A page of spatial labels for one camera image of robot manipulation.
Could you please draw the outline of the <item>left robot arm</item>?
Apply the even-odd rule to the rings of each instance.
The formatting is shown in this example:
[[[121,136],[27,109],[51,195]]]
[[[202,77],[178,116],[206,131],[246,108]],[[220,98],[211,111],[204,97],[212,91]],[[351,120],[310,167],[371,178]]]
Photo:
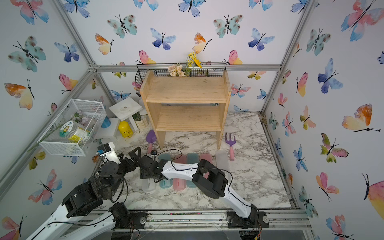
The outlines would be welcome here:
[[[129,152],[128,158],[123,154],[116,155],[113,149],[107,152],[107,149],[107,145],[98,148],[105,162],[99,165],[87,182],[74,187],[56,211],[28,237],[30,240],[88,240],[110,230],[140,229],[140,218],[146,217],[146,214],[134,216],[124,203],[117,201],[98,219],[89,224],[79,223],[103,201],[112,200],[118,188],[128,189],[125,175],[140,165],[142,156],[139,147]]]

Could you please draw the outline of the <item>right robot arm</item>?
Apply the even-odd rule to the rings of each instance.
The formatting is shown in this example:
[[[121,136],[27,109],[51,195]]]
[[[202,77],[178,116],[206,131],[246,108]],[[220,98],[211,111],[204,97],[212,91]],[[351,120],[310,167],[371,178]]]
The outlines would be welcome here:
[[[219,199],[232,208],[227,213],[230,229],[266,229],[269,219],[266,212],[244,200],[231,187],[225,170],[219,169],[207,160],[195,164],[180,164],[173,161],[155,161],[148,156],[137,160],[138,166],[156,181],[180,179],[191,181],[205,196]]]

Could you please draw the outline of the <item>pink pencil case top shelf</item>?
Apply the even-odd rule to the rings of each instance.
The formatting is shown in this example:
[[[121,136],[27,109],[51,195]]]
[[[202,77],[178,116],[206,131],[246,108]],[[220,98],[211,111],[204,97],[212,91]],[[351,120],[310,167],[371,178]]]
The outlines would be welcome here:
[[[186,164],[187,163],[187,156],[183,155],[180,158],[174,160],[173,163]],[[187,187],[186,180],[177,179],[177,178],[173,179],[173,189],[175,191],[183,191],[186,189],[186,187]]]

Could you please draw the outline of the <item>teal pencil case shelf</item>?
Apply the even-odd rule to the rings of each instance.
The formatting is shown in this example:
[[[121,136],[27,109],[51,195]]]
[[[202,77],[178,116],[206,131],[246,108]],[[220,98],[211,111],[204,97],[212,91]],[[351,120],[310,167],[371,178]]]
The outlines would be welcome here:
[[[170,161],[171,155],[170,154],[161,154],[161,155],[159,155],[158,160],[159,161],[161,161],[161,160]],[[161,189],[169,189],[173,186],[173,180],[172,179],[161,180],[159,185],[160,185]]]
[[[187,154],[187,164],[198,164],[200,157],[197,153]],[[186,181],[186,185],[189,189],[196,188],[195,184],[192,181]]]

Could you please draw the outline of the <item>teal pencil case top shelf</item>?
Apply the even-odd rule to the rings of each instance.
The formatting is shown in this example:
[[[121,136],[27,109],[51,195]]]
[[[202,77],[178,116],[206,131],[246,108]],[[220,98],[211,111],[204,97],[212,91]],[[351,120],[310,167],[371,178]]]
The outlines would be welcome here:
[[[159,161],[161,161],[161,160],[170,161],[171,155],[170,154],[161,154],[161,155],[159,155],[158,160]],[[173,186],[173,180],[172,179],[161,180],[159,185],[160,185],[161,189],[169,189]]]

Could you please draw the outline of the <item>white pencil case top shelf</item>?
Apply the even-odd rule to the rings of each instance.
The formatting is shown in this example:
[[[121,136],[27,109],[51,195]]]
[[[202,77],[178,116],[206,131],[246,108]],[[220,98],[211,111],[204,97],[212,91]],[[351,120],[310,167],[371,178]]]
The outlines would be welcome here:
[[[154,179],[143,179],[141,189],[143,192],[152,192],[156,189],[156,186]]]

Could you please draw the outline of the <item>pink pencil case shelf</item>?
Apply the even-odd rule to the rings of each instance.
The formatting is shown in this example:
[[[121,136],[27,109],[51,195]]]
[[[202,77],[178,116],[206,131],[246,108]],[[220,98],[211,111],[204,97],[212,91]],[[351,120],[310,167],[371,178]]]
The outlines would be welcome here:
[[[187,163],[187,156],[183,155],[180,158],[174,160],[173,163],[186,164]],[[186,189],[186,187],[187,187],[186,180],[177,179],[177,178],[173,179],[173,189],[175,191],[183,191]]]
[[[208,180],[210,176],[210,170],[212,169],[212,167],[214,167],[212,155],[201,154],[199,164],[202,171],[204,172],[203,177]]]

